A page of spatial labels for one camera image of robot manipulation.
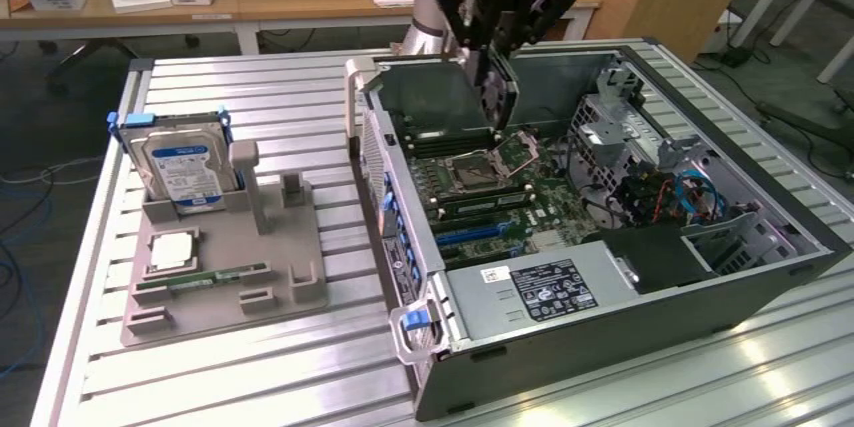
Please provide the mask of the grey disk bay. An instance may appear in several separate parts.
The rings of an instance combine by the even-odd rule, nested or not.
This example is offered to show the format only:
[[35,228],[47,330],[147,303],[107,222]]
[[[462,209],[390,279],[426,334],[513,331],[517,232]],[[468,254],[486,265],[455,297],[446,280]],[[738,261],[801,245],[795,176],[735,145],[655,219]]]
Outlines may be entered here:
[[682,236],[718,276],[793,260],[798,251],[771,222],[755,212],[710,225],[681,228]]

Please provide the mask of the silver CPU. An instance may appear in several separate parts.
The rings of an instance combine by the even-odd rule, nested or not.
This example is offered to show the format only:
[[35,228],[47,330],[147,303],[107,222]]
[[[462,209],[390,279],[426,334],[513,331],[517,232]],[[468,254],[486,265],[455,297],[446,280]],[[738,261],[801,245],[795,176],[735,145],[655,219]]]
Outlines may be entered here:
[[194,238],[186,233],[166,234],[154,239],[150,266],[155,271],[179,268],[192,256]]

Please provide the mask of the grey power supply with label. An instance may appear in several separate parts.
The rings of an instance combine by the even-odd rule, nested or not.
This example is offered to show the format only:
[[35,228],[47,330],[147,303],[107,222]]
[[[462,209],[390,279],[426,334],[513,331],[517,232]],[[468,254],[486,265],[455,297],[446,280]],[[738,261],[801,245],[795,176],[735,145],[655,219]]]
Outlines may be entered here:
[[474,341],[639,298],[602,241],[456,269],[448,283]]

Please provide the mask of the grey parts rack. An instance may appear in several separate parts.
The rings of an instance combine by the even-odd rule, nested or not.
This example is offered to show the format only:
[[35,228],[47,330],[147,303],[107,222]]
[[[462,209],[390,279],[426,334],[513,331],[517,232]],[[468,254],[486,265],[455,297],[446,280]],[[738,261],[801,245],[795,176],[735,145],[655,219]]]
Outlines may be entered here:
[[[243,189],[224,197],[226,208],[182,215],[164,201],[143,204],[134,267],[123,316],[124,346],[226,331],[268,319],[292,317],[328,303],[327,278],[311,184],[291,173],[259,184],[258,145],[230,146],[230,164]],[[188,233],[192,256],[184,266],[155,271],[154,239]],[[171,291],[171,277],[254,265],[242,280]]]

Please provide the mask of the blue expansion slot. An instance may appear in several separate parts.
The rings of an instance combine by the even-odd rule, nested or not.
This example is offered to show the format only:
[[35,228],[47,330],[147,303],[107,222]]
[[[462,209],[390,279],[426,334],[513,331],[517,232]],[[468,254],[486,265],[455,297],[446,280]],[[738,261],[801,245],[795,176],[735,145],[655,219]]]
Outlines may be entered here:
[[510,222],[503,222],[483,227],[463,229],[451,233],[443,233],[435,237],[435,243],[439,247],[444,247],[464,242],[502,237],[507,233],[510,225]]

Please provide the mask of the metal drive cage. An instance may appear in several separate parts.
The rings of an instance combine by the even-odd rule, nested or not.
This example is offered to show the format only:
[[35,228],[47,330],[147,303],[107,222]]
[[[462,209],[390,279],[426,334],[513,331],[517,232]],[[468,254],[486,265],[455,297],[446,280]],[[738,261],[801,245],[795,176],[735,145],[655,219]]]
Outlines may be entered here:
[[613,64],[595,78],[570,121],[569,177],[582,195],[602,204],[629,176],[670,169],[661,163],[665,134],[642,113],[645,79],[627,64]]

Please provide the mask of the green motherboard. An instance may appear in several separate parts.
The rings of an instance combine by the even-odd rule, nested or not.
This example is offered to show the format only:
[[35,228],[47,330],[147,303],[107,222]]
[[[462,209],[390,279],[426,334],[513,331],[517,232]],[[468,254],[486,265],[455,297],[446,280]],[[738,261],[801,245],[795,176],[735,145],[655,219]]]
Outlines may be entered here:
[[[539,158],[507,178],[510,186],[464,194],[448,192],[444,189],[444,160],[474,151],[490,153],[517,131],[526,131],[537,139]],[[505,132],[492,129],[419,132],[404,137],[403,153],[434,240],[443,233],[511,223],[502,237],[444,247],[436,245],[448,270],[577,245],[598,231],[582,193],[569,180],[566,137],[546,138],[541,129],[530,125]],[[537,199],[517,209],[456,219],[435,218],[440,202],[511,189],[534,190]]]

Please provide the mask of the black graphics card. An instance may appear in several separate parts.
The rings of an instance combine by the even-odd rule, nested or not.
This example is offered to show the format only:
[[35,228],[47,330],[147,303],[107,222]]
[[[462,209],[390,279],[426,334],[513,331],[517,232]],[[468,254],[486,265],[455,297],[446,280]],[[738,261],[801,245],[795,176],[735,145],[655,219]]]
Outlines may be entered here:
[[510,59],[492,47],[464,48],[462,67],[478,95],[484,118],[495,130],[503,130],[519,97],[518,76]]

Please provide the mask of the black open PC case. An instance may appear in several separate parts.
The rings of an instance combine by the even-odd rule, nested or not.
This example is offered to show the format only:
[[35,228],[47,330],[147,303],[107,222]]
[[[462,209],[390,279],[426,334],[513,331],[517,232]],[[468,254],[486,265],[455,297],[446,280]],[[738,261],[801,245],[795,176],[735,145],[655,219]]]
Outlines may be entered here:
[[[563,136],[602,70],[627,64],[645,79],[643,116],[665,134],[670,170],[629,176],[613,202],[583,195],[602,241],[639,298],[555,319],[515,336],[474,341],[403,153],[410,133],[492,129],[462,62],[435,55],[364,55],[346,64],[346,133],[370,245],[388,306],[394,351],[414,414],[434,420],[739,325],[783,293],[846,261],[853,243],[830,225],[854,208],[767,138],[750,119],[661,46],[569,42],[510,60],[519,97],[510,131]],[[718,276],[681,228],[755,212],[798,256]]]

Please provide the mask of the green RAM stick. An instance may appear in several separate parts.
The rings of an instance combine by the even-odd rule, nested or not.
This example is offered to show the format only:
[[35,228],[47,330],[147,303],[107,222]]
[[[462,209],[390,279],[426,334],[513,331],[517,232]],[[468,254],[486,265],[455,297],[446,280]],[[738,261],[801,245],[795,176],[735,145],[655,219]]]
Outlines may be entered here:
[[215,287],[240,281],[244,274],[254,273],[256,270],[258,268],[250,265],[219,271],[186,274],[168,278],[166,286],[171,291]]

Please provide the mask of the black chair base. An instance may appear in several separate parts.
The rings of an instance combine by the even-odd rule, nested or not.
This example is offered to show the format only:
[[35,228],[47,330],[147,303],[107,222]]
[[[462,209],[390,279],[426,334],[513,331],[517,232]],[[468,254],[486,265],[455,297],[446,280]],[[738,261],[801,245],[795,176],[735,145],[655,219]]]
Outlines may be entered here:
[[56,96],[68,93],[68,87],[61,82],[61,77],[99,50],[112,48],[127,59],[138,59],[139,56],[131,47],[118,38],[95,38],[87,40],[83,45],[59,62],[45,75],[47,92]]

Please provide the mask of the hard disk in blue caddy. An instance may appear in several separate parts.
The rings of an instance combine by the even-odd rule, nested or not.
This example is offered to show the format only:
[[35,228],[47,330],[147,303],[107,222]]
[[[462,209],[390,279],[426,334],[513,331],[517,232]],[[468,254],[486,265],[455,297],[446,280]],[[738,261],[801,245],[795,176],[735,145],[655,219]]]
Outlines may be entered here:
[[172,115],[112,112],[107,124],[151,202],[171,202],[182,215],[226,208],[226,195],[242,188],[228,161],[232,136],[226,110]]

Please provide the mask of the wooden desk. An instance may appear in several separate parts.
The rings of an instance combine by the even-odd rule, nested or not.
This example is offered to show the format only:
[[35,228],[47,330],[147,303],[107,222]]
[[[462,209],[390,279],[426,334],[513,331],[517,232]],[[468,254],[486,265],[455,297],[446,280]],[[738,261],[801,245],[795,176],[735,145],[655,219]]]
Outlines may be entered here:
[[87,0],[79,11],[13,11],[0,0],[0,42],[231,33],[242,54],[255,55],[264,30],[407,25],[411,17],[410,6],[374,0],[215,0],[126,14],[111,0]]

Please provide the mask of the CPU socket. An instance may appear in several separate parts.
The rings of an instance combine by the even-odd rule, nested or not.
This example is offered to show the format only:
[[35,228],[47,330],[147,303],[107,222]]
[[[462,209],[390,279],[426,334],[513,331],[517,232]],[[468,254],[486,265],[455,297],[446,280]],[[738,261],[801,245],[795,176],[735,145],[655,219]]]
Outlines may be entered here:
[[510,186],[486,150],[448,157],[444,160],[444,189],[452,193],[474,193]]

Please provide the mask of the metal socket cover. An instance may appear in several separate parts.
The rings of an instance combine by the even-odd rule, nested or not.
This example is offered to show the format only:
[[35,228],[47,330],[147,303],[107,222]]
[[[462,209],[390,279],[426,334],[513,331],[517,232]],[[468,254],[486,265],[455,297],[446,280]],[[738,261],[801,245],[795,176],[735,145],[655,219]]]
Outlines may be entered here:
[[538,141],[526,131],[517,131],[490,151],[490,156],[498,173],[510,178],[539,158]]

